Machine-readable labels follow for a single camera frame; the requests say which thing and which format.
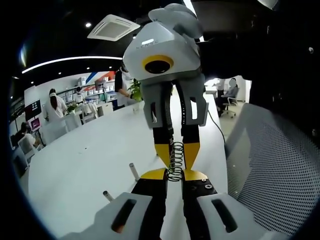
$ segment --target camera lens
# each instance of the camera lens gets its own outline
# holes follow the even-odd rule
[[[144,69],[151,74],[163,74],[170,68],[170,64],[162,60],[152,61],[144,66]]]

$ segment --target white robot casing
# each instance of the white robot casing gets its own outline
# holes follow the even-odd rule
[[[200,57],[194,37],[201,37],[202,28],[195,15],[184,6],[170,4],[150,11],[153,21],[144,26],[126,49],[123,62],[138,81],[162,75],[197,70]],[[152,56],[172,59],[171,68],[163,73],[150,73],[144,61]]]

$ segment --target green plant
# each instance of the green plant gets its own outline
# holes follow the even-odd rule
[[[70,114],[73,110],[76,110],[77,107],[78,107],[77,104],[73,103],[67,107],[66,111],[68,114]]]
[[[131,91],[132,98],[137,102],[142,101],[142,94],[140,91],[140,82],[137,80],[133,80],[133,84],[128,88],[128,91]]]

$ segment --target person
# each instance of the person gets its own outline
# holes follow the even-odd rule
[[[13,138],[11,140],[13,147],[17,147],[18,142],[25,136],[25,129],[26,129],[27,133],[31,133],[31,127],[26,122],[22,122],[20,130],[13,136]]]
[[[221,98],[223,94],[225,94],[225,79],[218,78],[218,83],[216,84],[218,98]]]
[[[77,87],[75,90],[75,95],[73,95],[73,99],[76,104],[83,104],[85,102],[85,97],[81,93],[81,87]]]
[[[221,97],[217,97],[214,99],[219,117],[221,117],[222,113],[226,109],[226,106],[224,104],[228,103],[228,98],[236,98],[239,91],[237,81],[234,77],[229,81],[229,85],[230,87],[224,95],[221,95]]]
[[[65,101],[57,96],[56,90],[52,88],[49,92],[50,100],[46,102],[43,110],[43,115],[46,121],[52,123],[59,120],[65,115],[67,106]]]
[[[40,145],[40,141],[38,139],[35,139],[34,136],[32,136],[30,133],[28,133],[28,126],[27,124],[21,124],[20,132],[23,135],[23,137],[26,137],[31,145],[33,145],[35,148],[37,148]]]
[[[114,110],[122,109],[125,106],[136,103],[133,99],[133,94],[128,90],[133,82],[134,79],[130,76],[125,64],[122,62],[114,78],[114,91],[117,97],[117,107],[115,107]]]

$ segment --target office chair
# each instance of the office chair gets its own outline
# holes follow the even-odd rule
[[[94,119],[98,118],[97,106],[93,103],[83,104],[82,108],[82,121],[83,124],[86,124]]]
[[[26,169],[30,166],[30,161],[31,161],[31,157],[33,155],[35,155],[38,151],[40,146],[38,146],[37,148],[35,148],[27,139],[26,136],[24,136],[23,138],[21,138],[18,141],[18,146],[21,148],[24,156],[25,156],[25,163],[26,163]]]
[[[237,96],[239,93],[239,89],[240,88],[238,88],[238,92],[236,93],[235,97],[228,97],[228,102],[223,104],[224,106],[226,106],[226,109],[223,111],[222,114],[230,114],[230,118],[232,119],[236,116],[236,112],[229,110],[229,107],[238,106]]]
[[[281,116],[245,104],[225,154],[228,195],[233,201],[250,210],[264,229],[293,235],[319,200],[316,145]]]

